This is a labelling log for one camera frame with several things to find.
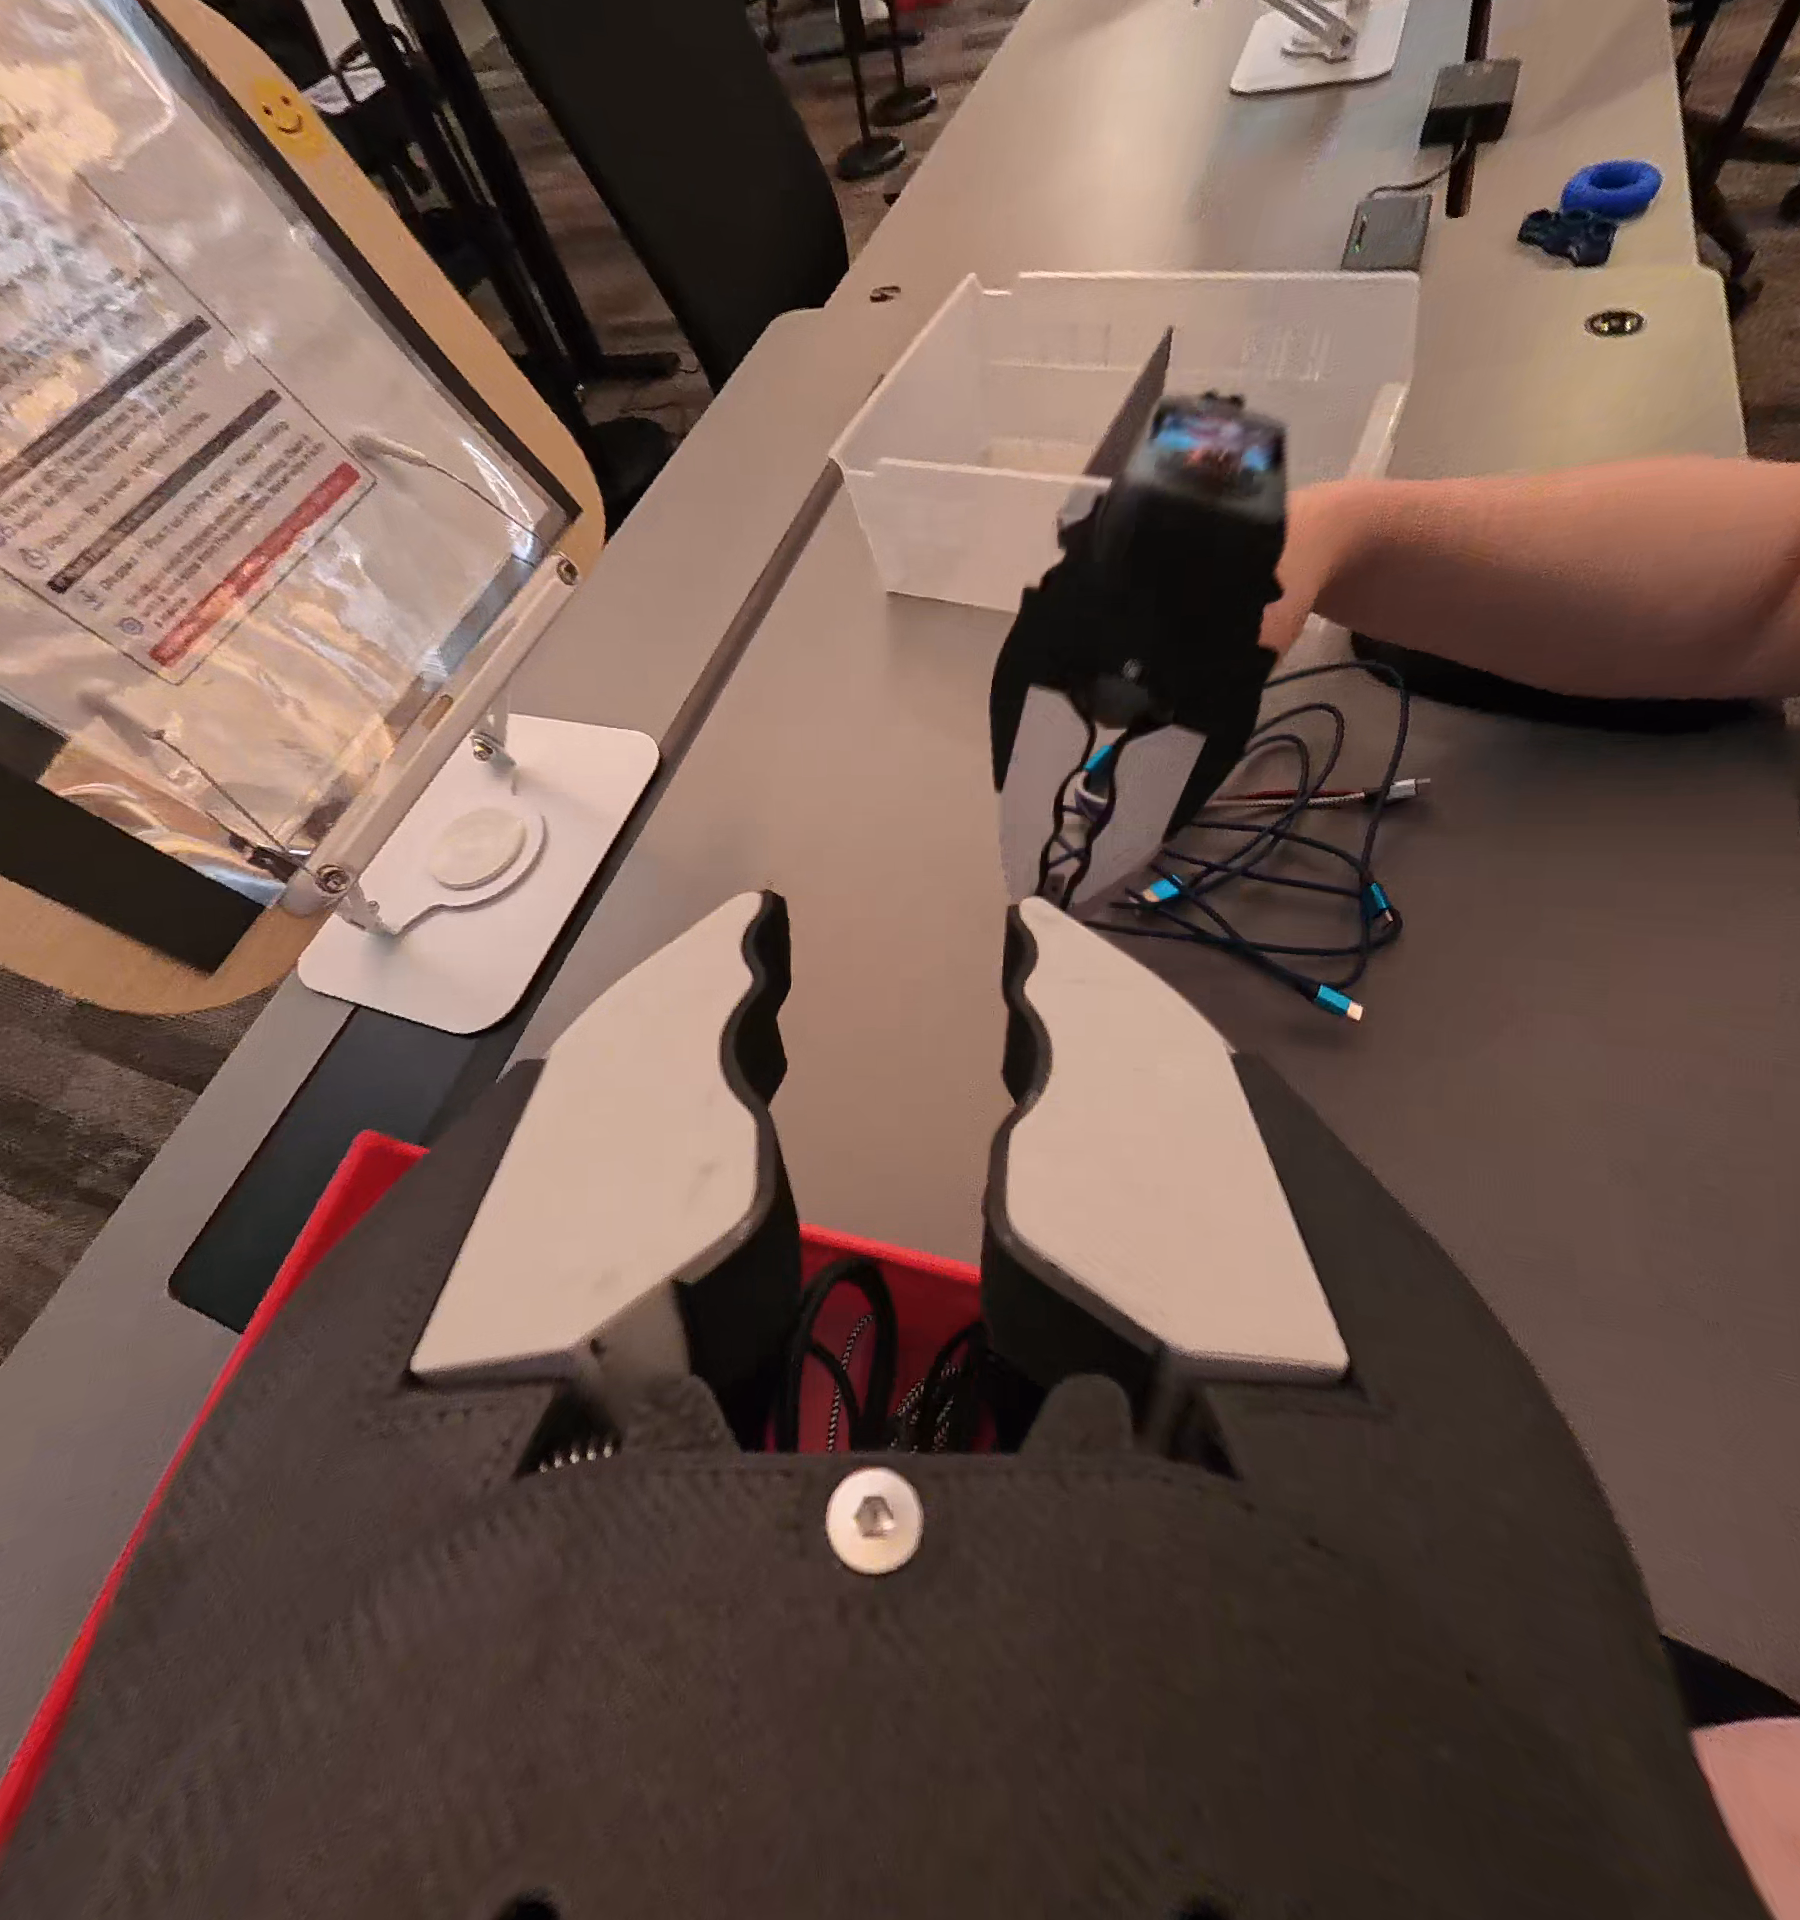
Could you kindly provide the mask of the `wooden instruction board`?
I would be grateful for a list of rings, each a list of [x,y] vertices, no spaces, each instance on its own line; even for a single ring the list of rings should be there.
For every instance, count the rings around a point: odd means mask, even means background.
[[[534,385],[205,3],[0,3],[0,973],[274,985],[600,553]]]

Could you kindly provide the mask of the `clear plastic bin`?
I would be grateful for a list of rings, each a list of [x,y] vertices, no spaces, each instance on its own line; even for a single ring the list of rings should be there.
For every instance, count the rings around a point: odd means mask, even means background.
[[[878,583],[1011,613],[1166,324],[1164,394],[1275,419],[1297,485],[1385,473],[1422,273],[969,273],[831,442]]]

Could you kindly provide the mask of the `person's right forearm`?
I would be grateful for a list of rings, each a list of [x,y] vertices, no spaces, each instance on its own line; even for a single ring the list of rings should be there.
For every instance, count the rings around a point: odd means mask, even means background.
[[[1320,613],[1587,698],[1800,698],[1800,463],[1367,490]]]

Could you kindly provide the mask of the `black power box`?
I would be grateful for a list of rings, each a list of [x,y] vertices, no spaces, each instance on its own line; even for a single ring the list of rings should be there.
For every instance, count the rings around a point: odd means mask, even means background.
[[[1508,129],[1520,59],[1460,59],[1432,77],[1422,148],[1489,148]]]

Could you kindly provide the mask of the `black upright panel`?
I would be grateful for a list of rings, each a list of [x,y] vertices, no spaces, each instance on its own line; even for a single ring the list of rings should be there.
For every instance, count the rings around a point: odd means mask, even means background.
[[[720,394],[850,270],[831,176],[745,3],[493,0],[491,22]]]

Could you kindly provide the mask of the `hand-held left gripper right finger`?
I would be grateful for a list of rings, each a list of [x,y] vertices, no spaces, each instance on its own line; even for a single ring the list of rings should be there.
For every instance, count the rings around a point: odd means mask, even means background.
[[[1031,1379],[1326,1387],[1348,1344],[1236,1046],[1053,900],[1008,927],[986,1314]]]

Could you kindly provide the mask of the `white desk stand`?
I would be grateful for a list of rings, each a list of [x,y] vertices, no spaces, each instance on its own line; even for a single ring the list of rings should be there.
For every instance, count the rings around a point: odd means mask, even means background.
[[[1396,71],[1407,0],[1265,0],[1230,77],[1236,97],[1380,83]]]

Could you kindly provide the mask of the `black bin divider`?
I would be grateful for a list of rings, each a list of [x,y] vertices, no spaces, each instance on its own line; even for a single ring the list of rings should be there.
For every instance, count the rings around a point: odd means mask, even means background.
[[[1175,324],[1166,324],[1148,349],[1148,360],[1137,368],[1127,397],[1119,400],[1117,419],[1106,421],[1104,439],[1095,442],[1090,463],[1081,465],[1081,478],[1090,483],[1117,483],[1127,465],[1127,457],[1146,442],[1155,408],[1166,394],[1166,374],[1175,357]]]

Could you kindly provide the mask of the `white stand base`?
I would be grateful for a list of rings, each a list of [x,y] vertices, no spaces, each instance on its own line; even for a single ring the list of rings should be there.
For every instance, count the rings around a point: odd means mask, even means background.
[[[649,730],[517,714],[455,747],[312,936],[306,990],[448,1034],[508,1021],[664,755]]]

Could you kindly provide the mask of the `grey desk socket box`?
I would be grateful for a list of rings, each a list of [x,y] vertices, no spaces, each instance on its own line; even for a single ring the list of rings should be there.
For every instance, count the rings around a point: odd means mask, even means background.
[[[1432,227],[1432,190],[1374,190],[1353,207],[1343,273],[1422,273]]]

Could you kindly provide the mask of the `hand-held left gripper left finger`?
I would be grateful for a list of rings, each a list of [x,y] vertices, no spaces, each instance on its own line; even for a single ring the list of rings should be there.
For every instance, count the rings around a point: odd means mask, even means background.
[[[791,909],[738,891],[540,1058],[412,1354],[421,1381],[764,1381],[798,1321]]]

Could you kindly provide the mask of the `red plastic bin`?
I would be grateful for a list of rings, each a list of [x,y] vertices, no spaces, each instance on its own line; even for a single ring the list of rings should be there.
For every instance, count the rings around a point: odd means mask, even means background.
[[[39,1692],[33,1713],[25,1719],[25,1730],[0,1768],[0,1854],[33,1799],[44,1768],[53,1761],[53,1745],[72,1713],[77,1685],[90,1667],[90,1654],[96,1645],[96,1627],[108,1610],[119,1599],[119,1586],[152,1525],[152,1512],[163,1509],[184,1457],[191,1455],[195,1439],[205,1434],[208,1417],[250,1361],[250,1354],[261,1344],[287,1300],[311,1280],[311,1272],[399,1188],[399,1180],[427,1157],[427,1144],[399,1142],[386,1132],[363,1128],[346,1154],[340,1157],[328,1185],[321,1188],[311,1221],[287,1246],[287,1260],[261,1290],[252,1314],[245,1321],[230,1361],[220,1364],[217,1381],[208,1387],[191,1431],[184,1434],[176,1449],[168,1455],[163,1480],[152,1484],[152,1497],[145,1503],[136,1525],[128,1531],[109,1573],[96,1582],[92,1603],[69,1641],[61,1667],[53,1672],[53,1685]],[[798,1232],[798,1272],[802,1280],[814,1280],[831,1260],[870,1260],[878,1277],[889,1280],[898,1310],[899,1310],[899,1381],[915,1387],[926,1379],[926,1364],[934,1347],[960,1333],[969,1321],[981,1310],[981,1267],[948,1257],[926,1257],[911,1246],[893,1246],[868,1236],[842,1236],[826,1227],[802,1227]]]

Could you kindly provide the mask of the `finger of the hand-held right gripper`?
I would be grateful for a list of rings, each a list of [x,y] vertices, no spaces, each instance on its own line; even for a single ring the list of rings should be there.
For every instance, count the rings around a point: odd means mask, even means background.
[[[1100,747],[1104,729],[1064,695],[1049,683],[1027,691],[996,796],[996,848],[1011,900],[1027,900],[1043,886],[1039,862],[1049,860],[1053,831],[1062,831],[1062,848],[1077,844],[1086,825],[1075,811],[1075,790]]]
[[[1086,806],[1077,819],[1077,914],[1148,870],[1175,831],[1171,819],[1196,778],[1205,746],[1207,742],[1188,729],[1106,737],[1100,770],[1077,788],[1077,806]]]

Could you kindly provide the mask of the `person's right hand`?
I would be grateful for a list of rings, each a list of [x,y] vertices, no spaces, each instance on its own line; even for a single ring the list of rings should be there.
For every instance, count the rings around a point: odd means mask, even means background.
[[[1361,562],[1385,483],[1340,478],[1289,494],[1283,548],[1275,562],[1275,602],[1260,622],[1260,645],[1283,661],[1310,622],[1353,630],[1361,622]]]

